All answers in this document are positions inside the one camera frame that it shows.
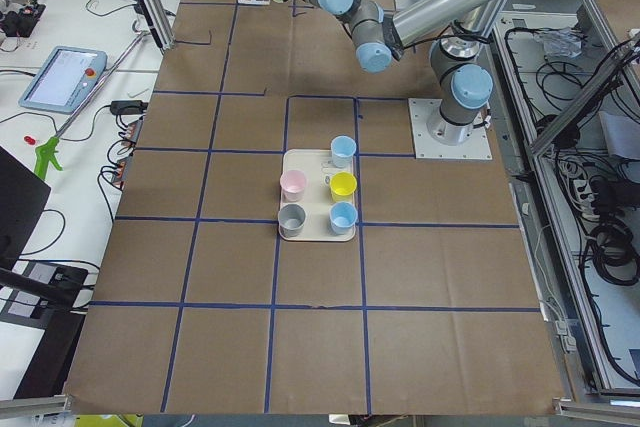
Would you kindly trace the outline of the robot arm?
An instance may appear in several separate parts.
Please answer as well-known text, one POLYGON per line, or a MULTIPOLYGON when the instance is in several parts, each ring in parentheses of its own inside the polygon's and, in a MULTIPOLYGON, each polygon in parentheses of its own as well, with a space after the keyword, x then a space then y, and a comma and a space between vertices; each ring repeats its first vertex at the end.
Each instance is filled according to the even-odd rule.
POLYGON ((500 0, 415 0, 386 14, 373 0, 302 0, 333 15, 346 29, 361 68, 384 71, 405 50, 444 27, 431 43, 429 61, 444 92, 437 111, 426 122, 431 137, 449 146, 467 141, 474 120, 493 90, 490 74, 476 57, 493 27, 500 0))

